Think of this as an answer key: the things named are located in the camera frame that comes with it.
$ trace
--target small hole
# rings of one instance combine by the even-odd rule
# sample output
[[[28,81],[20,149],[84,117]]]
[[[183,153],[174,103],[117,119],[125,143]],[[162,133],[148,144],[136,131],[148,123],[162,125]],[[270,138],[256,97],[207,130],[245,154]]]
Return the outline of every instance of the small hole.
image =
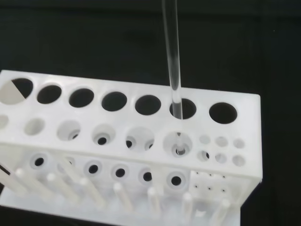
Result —
[[[244,143],[244,141],[242,139],[236,139],[236,140],[234,140],[233,145],[236,148],[244,148],[245,147],[245,143]]]
[[[97,143],[99,145],[104,145],[105,143],[107,143],[107,139],[105,137],[101,137],[97,140]]]
[[[150,172],[144,173],[143,179],[144,179],[145,181],[151,181],[151,180],[152,180],[151,173],[150,173]]]
[[[44,159],[43,158],[38,158],[35,162],[34,165],[35,166],[41,166],[44,163]]]
[[[210,117],[217,123],[229,124],[237,118],[236,109],[227,103],[217,103],[209,110]]]
[[[14,79],[8,81],[0,90],[0,101],[6,105],[18,104],[26,99],[33,89],[33,83],[29,79]]]
[[[184,148],[181,151],[179,151],[178,149],[176,149],[175,152],[176,152],[177,155],[184,155],[186,151],[185,151],[185,148]]]
[[[206,151],[200,151],[200,152],[198,152],[197,157],[200,161],[208,161],[210,158],[210,155]]]
[[[103,98],[102,107],[109,112],[115,112],[123,108],[126,103],[126,95],[120,92],[112,92]]]
[[[171,183],[174,185],[174,186],[178,186],[180,185],[182,182],[181,178],[175,176],[171,179]]]
[[[98,166],[92,165],[89,167],[89,173],[94,174],[98,171]]]
[[[118,170],[116,170],[116,173],[115,173],[115,175],[118,177],[118,178],[121,178],[121,177],[123,177],[124,175],[125,175],[125,170],[124,169],[118,169]]]
[[[233,161],[234,165],[236,165],[236,166],[243,166],[246,163],[245,159],[240,155],[234,156],[232,161]]]
[[[139,98],[135,104],[135,109],[143,115],[151,115],[156,113],[161,107],[161,101],[152,95],[146,95]]]
[[[84,107],[90,104],[93,99],[93,91],[89,89],[78,89],[71,94],[69,104],[72,107]]]
[[[219,163],[225,163],[227,161],[227,157],[224,154],[217,154],[215,159]]]
[[[225,147],[228,145],[228,141],[224,137],[218,137],[215,142],[219,147]]]
[[[169,107],[169,111],[171,115],[174,115],[173,112],[173,105],[171,104]],[[188,99],[182,99],[182,113],[183,113],[183,119],[189,119],[191,118],[197,111],[196,105]]]
[[[50,104],[56,101],[62,94],[62,89],[58,86],[51,85],[43,88],[37,97],[37,100],[41,104]]]
[[[207,135],[202,135],[202,136],[199,138],[199,140],[200,140],[200,142],[201,142],[202,144],[205,144],[205,145],[209,144],[210,141],[211,141],[210,137],[207,136]]]
[[[130,147],[132,146],[132,144],[133,144],[132,141],[129,141],[129,140],[127,140],[126,143],[127,143],[127,147],[128,147],[128,148],[130,148]]]
[[[32,119],[30,120],[24,129],[24,132],[27,135],[37,135],[38,133],[40,133],[45,127],[45,123],[42,119]]]

